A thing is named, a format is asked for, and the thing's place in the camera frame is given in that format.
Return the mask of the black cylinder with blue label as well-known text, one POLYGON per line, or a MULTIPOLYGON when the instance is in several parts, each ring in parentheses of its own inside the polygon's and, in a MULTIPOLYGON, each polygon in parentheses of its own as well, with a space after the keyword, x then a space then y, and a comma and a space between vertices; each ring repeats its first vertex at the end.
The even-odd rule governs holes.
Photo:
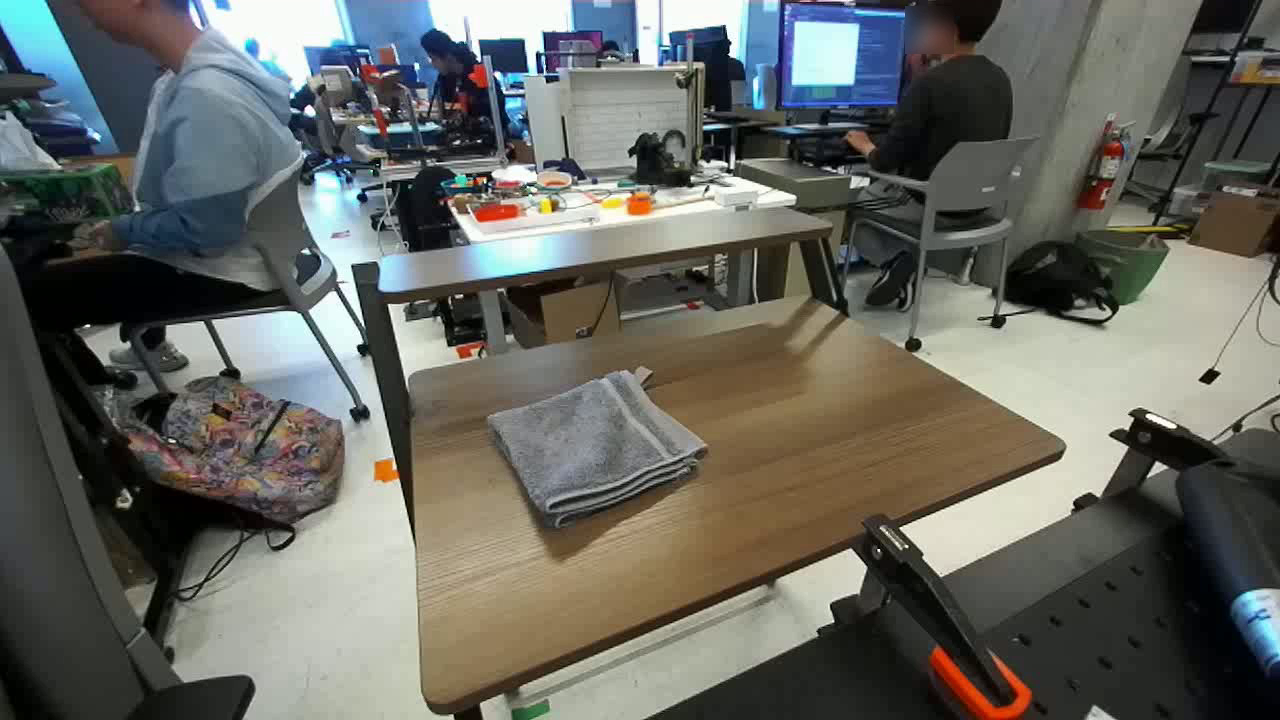
POLYGON ((1190 537, 1228 603, 1228 620, 1269 680, 1280 677, 1280 499, 1219 464, 1178 478, 1190 537))

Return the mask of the dark office chair foreground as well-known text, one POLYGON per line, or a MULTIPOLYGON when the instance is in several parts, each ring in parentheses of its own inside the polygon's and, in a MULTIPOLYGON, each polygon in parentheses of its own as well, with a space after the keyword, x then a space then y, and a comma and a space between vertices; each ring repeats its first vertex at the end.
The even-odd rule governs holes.
POLYGON ((0 720, 243 720, 254 695, 250 677, 180 680, 123 600, 0 260, 0 720))

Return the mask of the black perforated platform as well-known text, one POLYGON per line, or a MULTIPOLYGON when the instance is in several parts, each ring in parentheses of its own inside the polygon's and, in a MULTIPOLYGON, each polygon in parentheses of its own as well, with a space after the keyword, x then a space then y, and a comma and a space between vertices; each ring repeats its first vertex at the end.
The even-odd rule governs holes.
MULTIPOLYGON (((1275 478, 1201 464, 950 581, 1029 683, 1023 720, 1280 720, 1275 666, 1231 622, 1203 530, 1275 548, 1275 478)), ((960 720, 904 608, 853 610, 655 720, 960 720)))

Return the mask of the grey towel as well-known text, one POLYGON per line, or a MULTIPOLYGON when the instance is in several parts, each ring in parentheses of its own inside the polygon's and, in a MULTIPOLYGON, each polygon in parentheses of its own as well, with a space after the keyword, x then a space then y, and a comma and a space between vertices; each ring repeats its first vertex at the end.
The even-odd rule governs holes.
POLYGON ((643 378, 647 368, 620 368, 490 414, 539 521, 569 525, 702 467, 708 445, 668 414, 643 378))

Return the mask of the black clamp on right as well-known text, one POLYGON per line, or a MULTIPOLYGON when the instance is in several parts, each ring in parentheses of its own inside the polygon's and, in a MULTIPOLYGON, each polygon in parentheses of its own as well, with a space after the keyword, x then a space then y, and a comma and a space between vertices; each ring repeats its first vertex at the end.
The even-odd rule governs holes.
POLYGON ((1129 423, 1117 427, 1117 439, 1125 445, 1122 464, 1114 467, 1106 491, 1086 491, 1072 499, 1078 512, 1090 507, 1153 507, 1157 494, 1144 489, 1157 464, 1185 470, 1195 464, 1223 464, 1228 451, 1201 430, 1163 418, 1149 406, 1131 406, 1129 423))

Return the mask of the person in black shirt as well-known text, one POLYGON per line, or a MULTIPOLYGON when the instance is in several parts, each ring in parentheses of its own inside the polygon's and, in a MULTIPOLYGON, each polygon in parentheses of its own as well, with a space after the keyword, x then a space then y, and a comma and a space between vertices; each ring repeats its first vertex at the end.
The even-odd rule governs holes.
MULTIPOLYGON (((927 0, 924 36, 912 52, 912 83, 897 107, 897 118, 875 141, 850 132, 853 144, 875 170, 927 180, 931 167, 960 141, 1010 141, 1013 132, 1013 81, 1002 64, 978 52, 1002 14, 1002 0, 927 0)), ((855 213, 920 225, 920 194, 901 187, 864 187, 855 213)), ((869 289, 869 309, 904 309, 907 281, 916 273, 912 243, 886 231, 855 231, 855 260, 875 262, 879 277, 869 289)))

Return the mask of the grey chair on left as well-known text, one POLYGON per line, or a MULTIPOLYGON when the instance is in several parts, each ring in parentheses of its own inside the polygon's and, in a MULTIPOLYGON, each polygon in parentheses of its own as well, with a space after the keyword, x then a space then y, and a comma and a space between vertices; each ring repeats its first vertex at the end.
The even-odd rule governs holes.
POLYGON ((217 324, 234 315, 259 315, 259 311, 294 311, 306 321, 314 341, 319 343, 328 368, 338 371, 340 386, 347 392, 347 414, 368 418, 368 400, 361 397, 352 371, 338 354, 334 341, 317 324, 314 309, 328 296, 340 299, 347 311, 361 343, 366 343, 366 324, 340 289, 340 273, 328 260, 328 251, 317 243, 306 207, 300 207, 300 176, 306 159, 294 155, 285 167, 277 167, 269 180, 243 190, 243 207, 238 214, 238 229, 217 243, 202 251, 165 251, 165 262, 234 285, 234 296, 203 296, 193 304, 165 304, 155 315, 143 315, 129 327, 129 349, 142 352, 143 376, 159 384, 159 368, 153 352, 143 349, 143 334, 159 324, 203 324, 217 354, 226 361, 226 376, 238 376, 238 361, 226 349, 217 324))

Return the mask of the cardboard box far right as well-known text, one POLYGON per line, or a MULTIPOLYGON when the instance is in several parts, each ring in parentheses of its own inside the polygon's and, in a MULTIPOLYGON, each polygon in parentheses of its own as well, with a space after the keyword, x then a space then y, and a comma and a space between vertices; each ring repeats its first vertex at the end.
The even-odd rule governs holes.
POLYGON ((1275 243, 1280 199, 1215 190, 1191 229, 1201 247, 1261 256, 1275 243))

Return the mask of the black orange clamp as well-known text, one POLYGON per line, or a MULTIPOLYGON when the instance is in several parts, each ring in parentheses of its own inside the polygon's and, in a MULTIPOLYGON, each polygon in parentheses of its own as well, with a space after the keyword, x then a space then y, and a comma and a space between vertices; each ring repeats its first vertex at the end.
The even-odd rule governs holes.
POLYGON ((901 603, 931 641, 924 666, 931 693, 955 720, 1029 720, 1033 689, 978 632, 960 600, 946 588, 924 552, 890 515, 869 515, 855 540, 864 588, 855 608, 901 603))

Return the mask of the black robot device on table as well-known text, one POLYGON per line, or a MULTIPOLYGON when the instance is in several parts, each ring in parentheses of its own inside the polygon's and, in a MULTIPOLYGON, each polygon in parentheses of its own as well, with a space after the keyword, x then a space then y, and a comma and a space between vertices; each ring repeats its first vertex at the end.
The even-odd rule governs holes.
POLYGON ((687 146, 687 136, 680 126, 642 132, 630 146, 630 155, 635 159, 634 180, 687 187, 693 170, 675 159, 680 146, 687 146))

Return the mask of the cardboard box under table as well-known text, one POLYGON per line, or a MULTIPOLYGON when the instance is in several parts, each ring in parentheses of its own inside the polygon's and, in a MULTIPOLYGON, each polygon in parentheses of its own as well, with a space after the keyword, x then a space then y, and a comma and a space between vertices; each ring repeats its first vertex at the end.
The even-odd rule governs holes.
POLYGON ((550 281, 508 292, 526 349, 607 334, 620 324, 611 281, 550 281))

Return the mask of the white board with objects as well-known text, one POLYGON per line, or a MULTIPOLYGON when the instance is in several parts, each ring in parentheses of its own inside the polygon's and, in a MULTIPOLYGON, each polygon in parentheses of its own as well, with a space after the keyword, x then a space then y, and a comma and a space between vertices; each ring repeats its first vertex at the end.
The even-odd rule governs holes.
POLYGON ((450 199, 454 218, 468 243, 536 236, 554 229, 593 229, 593 225, 643 225, 706 213, 758 213, 792 207, 796 194, 722 170, 713 180, 693 180, 687 187, 655 187, 630 180, 569 180, 566 170, 539 170, 526 182, 496 180, 490 190, 465 190, 450 199))

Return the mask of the grey chair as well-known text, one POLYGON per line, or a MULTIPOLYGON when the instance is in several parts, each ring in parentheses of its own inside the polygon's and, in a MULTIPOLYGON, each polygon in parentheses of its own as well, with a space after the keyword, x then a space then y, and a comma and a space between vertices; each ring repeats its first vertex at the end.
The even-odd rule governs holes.
POLYGON ((924 292, 931 251, 993 247, 997 269, 1010 269, 1010 240, 1018 218, 1010 194, 1019 182, 1023 141, 960 141, 927 180, 879 170, 879 182, 920 194, 912 218, 893 218, 879 207, 864 214, 869 229, 904 240, 916 251, 912 296, 924 292))
POLYGON ((306 207, 300 207, 300 176, 306 159, 294 155, 285 167, 277 167, 269 180, 243 190, 243 207, 238 214, 238 229, 217 243, 202 251, 165 251, 165 262, 234 285, 234 296, 203 296, 193 304, 165 304, 155 315, 143 315, 129 327, 129 349, 142 352, 143 376, 159 384, 159 368, 153 352, 143 349, 143 334, 159 324, 203 324, 217 354, 226 361, 226 376, 238 376, 238 361, 226 349, 217 324, 234 315, 259 315, 259 311, 294 311, 306 321, 314 341, 319 343, 328 368, 338 371, 340 386, 347 392, 347 414, 368 418, 368 400, 361 397, 352 371, 338 354, 334 341, 317 324, 314 309, 328 296, 340 299, 347 311, 361 343, 366 343, 366 324, 340 289, 340 273, 328 260, 328 251, 317 243, 306 207))

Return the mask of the colourful floral backpack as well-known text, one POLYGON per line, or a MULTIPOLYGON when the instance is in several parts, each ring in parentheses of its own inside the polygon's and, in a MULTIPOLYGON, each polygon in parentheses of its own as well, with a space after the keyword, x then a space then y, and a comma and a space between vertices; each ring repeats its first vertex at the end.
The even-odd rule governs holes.
POLYGON ((202 376, 142 400, 119 430, 165 489, 297 525, 340 494, 346 423, 254 384, 202 376))

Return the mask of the person in grey hoodie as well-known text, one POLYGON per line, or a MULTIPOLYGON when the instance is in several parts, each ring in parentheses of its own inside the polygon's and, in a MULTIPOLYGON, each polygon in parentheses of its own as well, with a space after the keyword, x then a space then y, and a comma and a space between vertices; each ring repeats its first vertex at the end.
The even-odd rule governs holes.
POLYGON ((277 289, 250 240, 258 187, 300 159, 288 87, 250 52, 202 29, 187 0, 78 0, 111 39, 149 52, 159 75, 136 152, 136 207, 86 231, 66 260, 23 277, 32 324, 88 384, 115 371, 86 324, 149 324, 277 289))

